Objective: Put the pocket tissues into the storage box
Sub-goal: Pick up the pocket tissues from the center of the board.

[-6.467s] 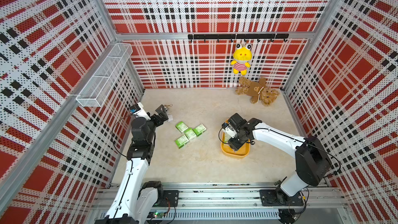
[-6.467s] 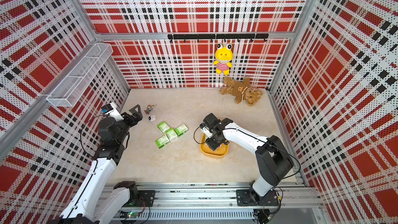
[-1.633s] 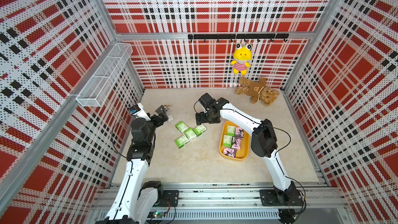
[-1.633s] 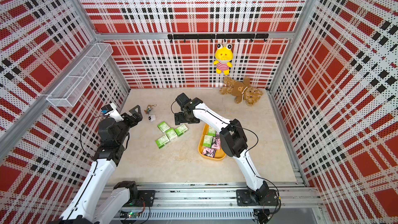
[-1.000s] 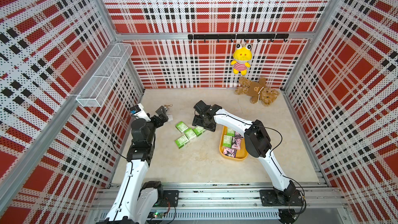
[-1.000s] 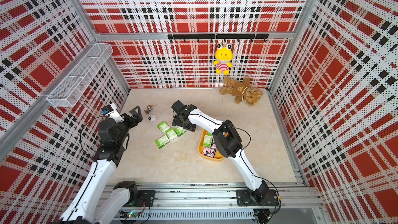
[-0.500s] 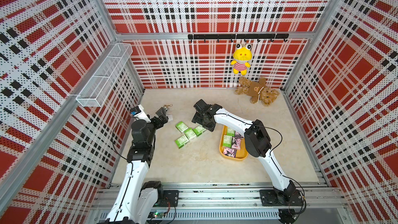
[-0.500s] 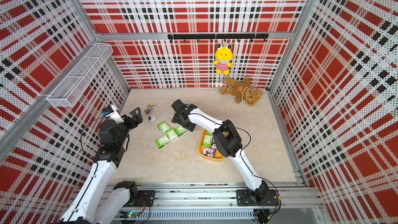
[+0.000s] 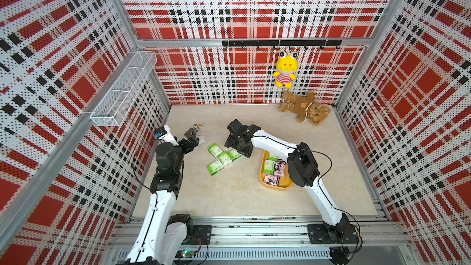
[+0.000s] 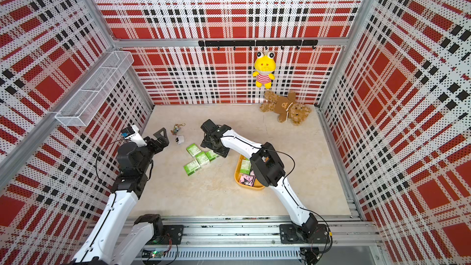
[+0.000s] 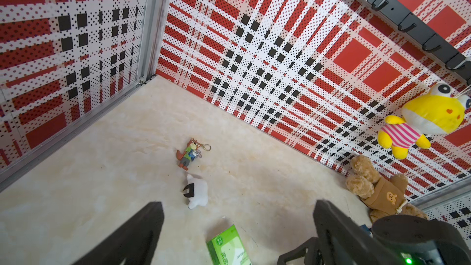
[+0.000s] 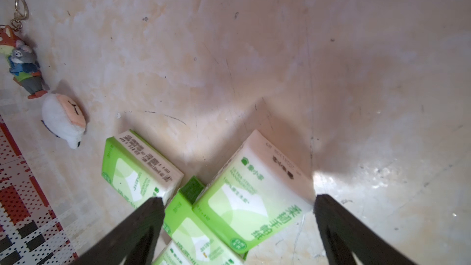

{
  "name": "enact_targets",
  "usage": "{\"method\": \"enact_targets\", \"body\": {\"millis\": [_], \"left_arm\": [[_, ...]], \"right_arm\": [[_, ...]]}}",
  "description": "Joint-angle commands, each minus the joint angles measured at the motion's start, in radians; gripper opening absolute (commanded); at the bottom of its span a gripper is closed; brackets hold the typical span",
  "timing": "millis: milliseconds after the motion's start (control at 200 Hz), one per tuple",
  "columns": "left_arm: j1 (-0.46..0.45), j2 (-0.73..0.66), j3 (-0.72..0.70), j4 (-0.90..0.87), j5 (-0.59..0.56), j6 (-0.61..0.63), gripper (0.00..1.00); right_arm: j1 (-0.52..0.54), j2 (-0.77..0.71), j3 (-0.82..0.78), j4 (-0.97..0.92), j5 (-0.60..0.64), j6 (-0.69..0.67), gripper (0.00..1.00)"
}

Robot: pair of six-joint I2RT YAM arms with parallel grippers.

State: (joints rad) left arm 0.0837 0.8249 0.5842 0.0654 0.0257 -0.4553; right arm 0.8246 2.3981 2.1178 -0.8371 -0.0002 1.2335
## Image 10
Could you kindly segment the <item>pink tissue pack bottom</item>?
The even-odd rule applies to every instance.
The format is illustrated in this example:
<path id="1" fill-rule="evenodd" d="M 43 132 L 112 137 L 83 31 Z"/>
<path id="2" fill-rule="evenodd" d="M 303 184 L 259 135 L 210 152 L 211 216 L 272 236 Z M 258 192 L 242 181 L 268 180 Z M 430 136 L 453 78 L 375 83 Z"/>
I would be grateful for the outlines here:
<path id="1" fill-rule="evenodd" d="M 253 187 L 255 184 L 255 177 L 253 175 L 242 174 L 240 176 L 239 183 L 244 186 Z"/>

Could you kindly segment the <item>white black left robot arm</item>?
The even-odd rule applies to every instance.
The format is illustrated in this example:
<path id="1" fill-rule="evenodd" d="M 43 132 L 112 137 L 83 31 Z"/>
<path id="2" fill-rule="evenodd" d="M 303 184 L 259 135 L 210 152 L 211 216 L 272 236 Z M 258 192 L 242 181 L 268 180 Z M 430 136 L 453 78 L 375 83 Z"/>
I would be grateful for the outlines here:
<path id="1" fill-rule="evenodd" d="M 168 145 L 166 129 L 142 137 L 136 125 L 121 131 L 126 143 L 117 150 L 120 175 L 91 234 L 72 257 L 73 265 L 130 265 L 144 245 L 164 233 L 161 216 L 145 214 L 134 223 L 122 242 L 118 237 L 126 219 L 140 200 L 152 175 L 153 157 Z"/>

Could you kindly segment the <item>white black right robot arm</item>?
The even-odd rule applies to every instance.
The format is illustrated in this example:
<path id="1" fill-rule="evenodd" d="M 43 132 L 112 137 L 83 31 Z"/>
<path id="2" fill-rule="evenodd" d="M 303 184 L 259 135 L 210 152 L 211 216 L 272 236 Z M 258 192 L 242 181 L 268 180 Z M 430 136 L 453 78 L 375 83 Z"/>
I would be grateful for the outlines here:
<path id="1" fill-rule="evenodd" d="M 288 181 L 288 173 L 272 144 L 259 144 L 237 134 L 228 125 L 217 125 L 212 120 L 205 121 L 201 130 L 204 138 L 201 146 L 213 150 L 225 158 L 234 150 L 250 160 L 256 179 L 270 188 L 287 210 L 295 233 L 301 242 L 313 244 L 317 233 L 328 247 L 333 243 L 331 230 L 324 218 L 306 208 L 295 194 Z"/>

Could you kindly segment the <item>green tissue pack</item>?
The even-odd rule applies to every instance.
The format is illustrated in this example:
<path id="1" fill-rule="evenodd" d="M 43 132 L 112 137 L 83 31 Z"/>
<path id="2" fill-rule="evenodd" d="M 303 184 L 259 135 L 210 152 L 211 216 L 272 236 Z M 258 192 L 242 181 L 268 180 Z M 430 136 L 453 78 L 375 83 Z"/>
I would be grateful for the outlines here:
<path id="1" fill-rule="evenodd" d="M 197 172 L 198 170 L 201 169 L 201 165 L 199 164 L 199 162 L 197 161 L 197 159 L 194 159 L 193 161 L 191 161 L 190 163 L 184 165 L 184 170 L 186 172 L 186 175 L 187 176 L 191 176 L 193 175 L 195 172 Z"/>
<path id="2" fill-rule="evenodd" d="M 199 163 L 200 166 L 206 166 L 210 164 L 210 159 L 206 155 L 206 152 L 200 152 L 195 156 L 197 162 Z"/>
<path id="3" fill-rule="evenodd" d="M 241 174 L 250 175 L 251 174 L 251 162 L 248 159 L 243 159 L 240 164 Z"/>
<path id="4" fill-rule="evenodd" d="M 192 156 L 196 157 L 199 155 L 202 151 L 201 149 L 196 145 L 196 144 L 191 144 L 186 148 L 186 151 Z"/>
<path id="5" fill-rule="evenodd" d="M 209 161 L 213 161 L 219 157 L 217 153 L 215 153 L 213 150 L 209 150 L 206 152 L 206 157 L 208 158 Z"/>

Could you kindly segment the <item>yellow storage tray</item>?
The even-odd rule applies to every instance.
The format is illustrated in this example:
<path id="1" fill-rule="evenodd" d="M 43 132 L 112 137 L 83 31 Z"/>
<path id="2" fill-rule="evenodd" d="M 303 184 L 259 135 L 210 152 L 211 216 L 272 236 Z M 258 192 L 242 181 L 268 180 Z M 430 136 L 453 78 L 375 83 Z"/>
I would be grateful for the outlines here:
<path id="1" fill-rule="evenodd" d="M 256 178 L 250 160 L 243 155 L 239 157 L 234 173 L 234 180 L 239 186 L 250 190 L 260 191 L 265 188 Z"/>

